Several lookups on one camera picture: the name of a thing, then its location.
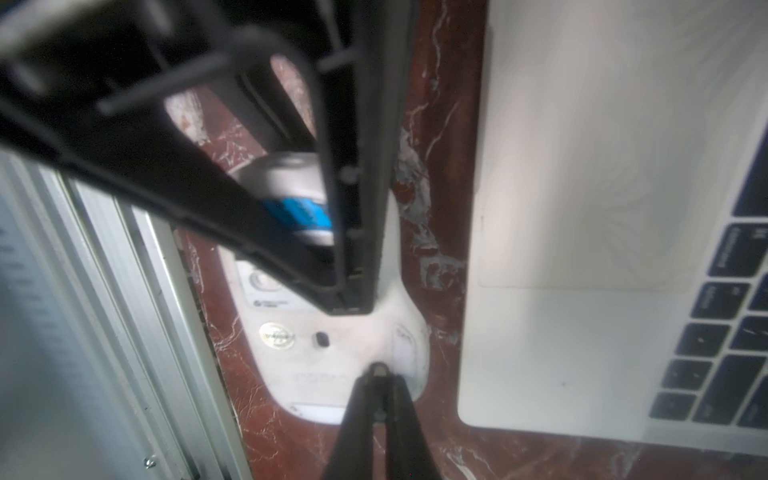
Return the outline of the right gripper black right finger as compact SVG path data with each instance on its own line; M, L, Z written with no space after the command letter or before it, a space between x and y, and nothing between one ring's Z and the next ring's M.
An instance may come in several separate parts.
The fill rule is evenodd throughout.
M383 388L387 478L440 480L404 378L388 374Z

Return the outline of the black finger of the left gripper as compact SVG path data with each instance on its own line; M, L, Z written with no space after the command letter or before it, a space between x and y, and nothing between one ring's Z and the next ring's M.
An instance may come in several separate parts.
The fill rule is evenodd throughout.
M376 301L392 168L410 70L417 1L317 1L320 84L314 120L336 249L335 285L318 304L368 314Z
M1 98L1 139L241 254L316 306L336 303L333 266L186 138L158 107L105 117Z

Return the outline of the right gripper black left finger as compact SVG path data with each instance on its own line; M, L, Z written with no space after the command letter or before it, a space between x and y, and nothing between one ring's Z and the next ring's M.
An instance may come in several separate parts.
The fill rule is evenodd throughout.
M322 479L372 478L373 431L383 381L383 367L370 367L355 381Z

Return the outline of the white wireless mouse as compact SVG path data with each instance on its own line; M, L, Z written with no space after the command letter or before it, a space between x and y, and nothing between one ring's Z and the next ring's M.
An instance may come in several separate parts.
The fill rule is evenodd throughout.
M315 153L273 153L229 172L303 243L333 244ZM304 420L341 423L355 380L381 362L405 378L412 398L427 385L428 329L401 274L400 218L388 199L374 310L329 316L243 257L220 248L229 291L251 353L278 405Z

